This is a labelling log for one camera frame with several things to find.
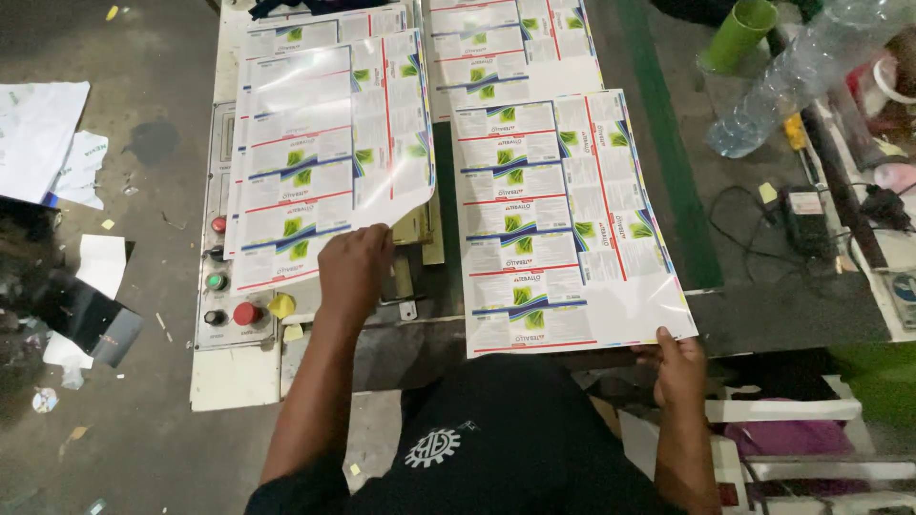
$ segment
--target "red button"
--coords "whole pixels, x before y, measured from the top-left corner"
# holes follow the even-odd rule
[[[225,233],[225,232],[226,232],[226,217],[225,217],[225,216],[217,216],[216,218],[213,218],[213,221],[210,222],[210,227],[211,227],[214,231],[216,231],[217,234],[220,234],[220,235],[221,235],[221,234]]]
[[[239,325],[255,323],[261,320],[263,316],[264,312],[262,312],[260,308],[255,307],[251,302],[242,302],[235,306],[235,311],[232,313],[233,320]]]

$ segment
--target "white paper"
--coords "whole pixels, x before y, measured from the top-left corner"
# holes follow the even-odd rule
[[[127,257],[122,236],[82,235],[80,269],[76,278],[114,299],[121,286]],[[54,333],[43,356],[45,363],[63,365],[69,356],[79,356],[80,367],[92,368],[93,359],[71,340]]]
[[[95,172],[102,168],[107,152],[107,137],[84,130],[73,135],[70,152],[50,191],[61,199],[104,209],[102,199],[95,195]]]
[[[229,185],[227,216],[229,223],[226,226],[224,241],[227,259],[234,258],[238,250],[236,236],[241,209],[239,203],[243,179],[242,161],[248,145],[245,138],[251,116],[258,113],[256,106],[250,104],[252,72],[256,61],[269,56],[278,57],[300,50],[358,41],[407,29],[407,11],[403,5],[385,5],[322,16],[312,16],[308,10],[275,13],[258,19],[248,29],[242,43],[243,58],[239,62],[238,90],[235,97],[232,180]]]
[[[315,277],[336,234],[430,199],[423,62],[417,29],[255,61],[233,295]]]
[[[0,85],[0,192],[41,203],[63,166],[88,82]]]
[[[433,120],[604,89],[580,0],[424,2]]]
[[[468,357],[696,335],[621,90],[452,119]]]

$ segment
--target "dark cloth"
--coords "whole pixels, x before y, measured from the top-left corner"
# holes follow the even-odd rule
[[[478,357],[424,397],[383,477],[351,496],[343,455],[326,455],[258,488],[245,513],[679,513],[549,359]]]

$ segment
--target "yellow sticky note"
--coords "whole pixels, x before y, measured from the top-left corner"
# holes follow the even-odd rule
[[[287,325],[283,329],[283,341],[284,342],[294,342],[302,338],[302,324],[294,323],[292,325]]]
[[[776,194],[776,189],[773,188],[769,182],[760,184],[758,190],[760,190],[760,200],[762,200],[763,203],[771,203],[775,201],[778,196]]]
[[[286,293],[278,293],[267,305],[267,310],[282,320],[296,311],[296,300]]]

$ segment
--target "plastic bottle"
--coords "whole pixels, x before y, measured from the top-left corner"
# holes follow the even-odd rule
[[[833,0],[767,68],[731,114],[715,122],[706,143],[742,158],[814,98],[842,83],[908,23],[908,0]]]

